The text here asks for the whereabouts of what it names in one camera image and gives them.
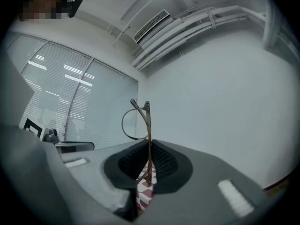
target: air conditioner vent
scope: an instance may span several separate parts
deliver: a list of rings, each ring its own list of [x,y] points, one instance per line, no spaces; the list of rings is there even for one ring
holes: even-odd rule
[[[149,22],[146,23],[133,37],[134,41],[137,43],[139,40],[144,37],[147,32],[149,32],[156,24],[158,24],[160,21],[164,20],[166,17],[170,16],[170,14],[163,10],[160,13],[158,13],[155,17],[153,17]]]

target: window blind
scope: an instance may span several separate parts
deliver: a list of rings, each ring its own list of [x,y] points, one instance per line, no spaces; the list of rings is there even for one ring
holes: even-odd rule
[[[45,40],[21,34],[8,48],[7,53],[19,72]]]
[[[52,42],[44,45],[21,73],[35,93],[20,127],[25,124],[25,116],[30,115],[47,128],[57,129],[59,138],[63,140],[68,106],[90,59]]]
[[[137,98],[137,81],[94,60],[82,79],[71,104],[66,140],[93,142],[95,149],[130,141],[122,131],[121,119]],[[135,136],[136,113],[124,119],[124,129]]]
[[[8,32],[3,39],[3,45],[5,48],[8,48],[11,43],[18,37],[19,33]]]

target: patterned fabric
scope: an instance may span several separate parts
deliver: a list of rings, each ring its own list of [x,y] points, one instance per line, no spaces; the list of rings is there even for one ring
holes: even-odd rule
[[[145,174],[145,172],[147,172],[147,168],[148,168],[148,162],[146,166],[143,168],[142,172],[140,173],[138,179],[142,177]],[[156,181],[155,167],[154,164],[152,163],[152,185],[148,187],[145,179],[142,179],[140,183],[137,185],[136,202],[137,202],[137,207],[139,209],[145,211],[146,208],[151,203],[151,200],[153,198],[152,196],[153,185],[156,184],[156,182],[157,181]]]

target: wall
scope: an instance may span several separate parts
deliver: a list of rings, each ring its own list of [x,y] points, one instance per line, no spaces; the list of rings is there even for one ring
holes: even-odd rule
[[[148,70],[152,138],[218,156],[263,188],[273,184],[298,161],[296,69],[261,49],[261,37],[242,23],[198,40],[200,47]]]
[[[145,102],[145,76],[131,67],[133,60],[131,48],[122,41],[115,48],[115,37],[104,30],[78,18],[41,20],[35,22],[16,21],[10,28],[12,31],[32,34],[53,42],[68,46],[118,69],[138,81],[138,104]],[[144,134],[138,124],[143,123],[138,116],[137,135]]]

